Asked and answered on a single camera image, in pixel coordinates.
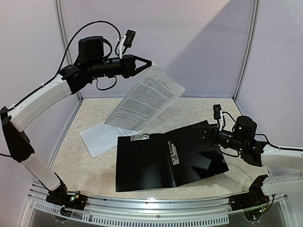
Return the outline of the black file folder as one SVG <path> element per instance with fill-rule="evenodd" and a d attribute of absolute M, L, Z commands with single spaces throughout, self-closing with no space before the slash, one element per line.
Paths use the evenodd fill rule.
<path fill-rule="evenodd" d="M 117 139 L 116 192 L 175 188 L 229 171 L 217 145 L 202 144 L 195 129 L 208 121 L 146 136 Z"/>

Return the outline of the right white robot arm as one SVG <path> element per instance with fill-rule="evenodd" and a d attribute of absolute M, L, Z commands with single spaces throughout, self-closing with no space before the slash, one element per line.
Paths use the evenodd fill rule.
<path fill-rule="evenodd" d="M 259 176 L 245 195 L 248 206 L 255 206 L 263 196 L 303 190 L 303 150 L 293 147 L 279 147 L 268 141 L 255 140 L 257 124 L 247 116 L 239 116 L 234 131 L 220 129 L 217 124 L 198 126 L 194 132 L 206 145 L 221 145 L 236 150 L 240 158 L 252 166 L 275 166 L 296 169 L 293 174 L 280 176 Z"/>

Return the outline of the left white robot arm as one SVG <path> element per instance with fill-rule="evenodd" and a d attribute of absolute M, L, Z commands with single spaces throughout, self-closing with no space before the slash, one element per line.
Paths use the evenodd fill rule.
<path fill-rule="evenodd" d="M 25 134 L 27 126 L 40 114 L 60 100 L 83 89 L 93 80 L 121 75 L 125 79 L 133 77 L 152 65 L 150 60 L 124 55 L 111 58 L 104 54 L 102 36 L 90 36 L 78 42 L 78 56 L 72 65 L 60 68 L 56 75 L 42 84 L 37 91 L 10 108 L 0 111 L 1 126 L 9 150 L 8 157 L 21 163 L 40 183 L 52 192 L 52 198 L 60 205 L 70 202 L 70 194 L 64 190 L 60 178 L 40 160 Z"/>

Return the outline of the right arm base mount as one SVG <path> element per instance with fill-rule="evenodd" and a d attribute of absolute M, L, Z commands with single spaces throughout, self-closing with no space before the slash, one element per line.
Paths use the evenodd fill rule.
<path fill-rule="evenodd" d="M 269 175 L 260 175 L 250 185 L 248 192 L 230 196 L 228 203 L 231 206 L 232 211 L 269 203 L 269 196 L 265 195 L 261 189 L 264 180 L 268 177 Z"/>

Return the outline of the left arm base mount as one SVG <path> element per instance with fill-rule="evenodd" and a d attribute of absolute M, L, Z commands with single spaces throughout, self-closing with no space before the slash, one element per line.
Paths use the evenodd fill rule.
<path fill-rule="evenodd" d="M 80 191 L 68 192 L 66 185 L 60 185 L 54 191 L 49 191 L 46 201 L 65 208 L 84 210 L 88 197 Z"/>

